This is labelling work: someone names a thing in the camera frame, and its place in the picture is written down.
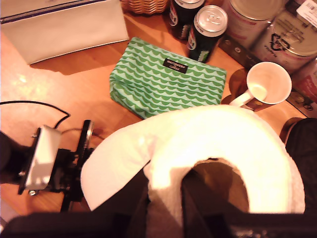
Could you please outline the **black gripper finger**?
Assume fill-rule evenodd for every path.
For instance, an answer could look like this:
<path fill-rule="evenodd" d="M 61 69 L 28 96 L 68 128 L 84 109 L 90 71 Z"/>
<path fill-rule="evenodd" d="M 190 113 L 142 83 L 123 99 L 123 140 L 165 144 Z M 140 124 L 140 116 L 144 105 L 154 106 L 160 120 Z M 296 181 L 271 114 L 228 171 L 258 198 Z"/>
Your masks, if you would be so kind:
<path fill-rule="evenodd" d="M 225 214 L 232 205 L 213 192 L 191 170 L 182 181 L 184 231 L 186 238 L 230 238 Z"/>
<path fill-rule="evenodd" d="M 146 237 L 148 179 L 140 170 L 119 192 L 106 201 L 106 210 L 114 213 L 116 237 Z"/>

